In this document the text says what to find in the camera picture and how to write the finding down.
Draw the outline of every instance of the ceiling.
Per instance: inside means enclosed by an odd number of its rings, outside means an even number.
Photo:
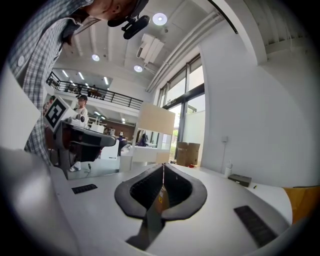
[[[308,37],[298,19],[277,1],[244,0],[244,2],[258,25],[267,53],[268,47],[274,44]]]
[[[100,108],[100,107],[95,107],[92,105],[87,105],[86,109],[88,110],[88,113],[90,116],[95,116],[94,114],[95,111],[100,113],[103,117],[105,117],[108,121],[114,121],[114,122],[119,122],[122,123],[122,118],[125,119],[125,122],[128,125],[135,125],[138,121],[138,118],[135,116],[131,116],[128,114],[123,114],[119,112],[112,111],[110,109],[105,109],[105,108]]]
[[[60,81],[73,81],[76,84],[88,84],[90,87],[95,85],[95,87],[107,90],[112,85],[113,79],[111,77],[107,77],[108,85],[106,85],[105,79],[101,75],[92,74],[89,72],[81,72],[84,80],[80,77],[78,71],[72,69],[64,69],[68,77],[66,77],[62,69],[54,68],[52,72],[59,78]]]
[[[213,6],[208,3],[207,0],[150,0],[140,14],[150,16],[150,24],[132,39],[123,38],[124,33],[120,26],[108,27],[106,21],[99,21],[76,35],[72,46],[65,44],[57,63],[81,62],[83,63],[81,72],[86,71],[88,74],[93,74],[95,73],[94,68],[90,69],[87,64],[94,62],[91,58],[92,54],[98,54],[100,56],[98,63],[104,65],[106,70],[117,67],[115,70],[112,69],[112,75],[109,73],[111,79],[120,77],[127,81],[135,81],[146,88],[154,77],[153,73],[158,71],[183,38],[209,12],[213,11]],[[164,26],[153,23],[152,17],[156,13],[164,13],[167,16],[168,22]],[[143,59],[137,58],[144,33],[164,43],[155,62],[148,64],[153,73],[147,70],[141,73],[134,71],[135,65],[144,65]]]

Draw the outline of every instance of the white wall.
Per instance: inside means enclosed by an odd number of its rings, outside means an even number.
[[[201,166],[219,171],[229,136],[233,172],[261,184],[316,185],[319,172],[319,72],[308,55],[278,52],[256,66],[226,21],[200,44],[205,83]]]
[[[206,122],[205,118],[206,118],[205,111],[188,114],[185,118],[183,141],[188,143],[200,144],[199,155],[198,155],[198,166],[201,165],[203,148],[204,148],[205,122]]]

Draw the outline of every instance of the white cable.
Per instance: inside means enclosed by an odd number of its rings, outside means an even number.
[[[220,169],[220,173],[222,174],[222,168],[224,166],[224,161],[225,161],[225,155],[226,155],[226,142],[223,143],[223,157],[222,157],[222,162],[221,162],[221,169]]]

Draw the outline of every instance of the cardboard box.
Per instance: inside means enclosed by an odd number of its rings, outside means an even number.
[[[177,143],[176,164],[186,166],[198,164],[200,144],[178,142]]]

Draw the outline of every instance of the person in white shirt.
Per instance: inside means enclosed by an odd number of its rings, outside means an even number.
[[[75,110],[78,114],[84,116],[84,127],[87,129],[88,128],[88,121],[89,121],[89,116],[88,116],[88,110],[86,109],[86,104],[88,101],[88,97],[85,95],[80,95],[78,97],[78,105],[79,108]]]
[[[84,116],[84,127],[87,129],[88,128],[88,121],[89,121],[89,116],[88,116],[88,110],[86,109],[86,104],[88,101],[88,97],[85,95],[80,95],[78,97],[78,105],[79,108],[75,110],[78,114]],[[74,165],[70,168],[70,172],[75,172],[75,171],[80,171],[81,170],[81,163],[79,161],[76,161]]]

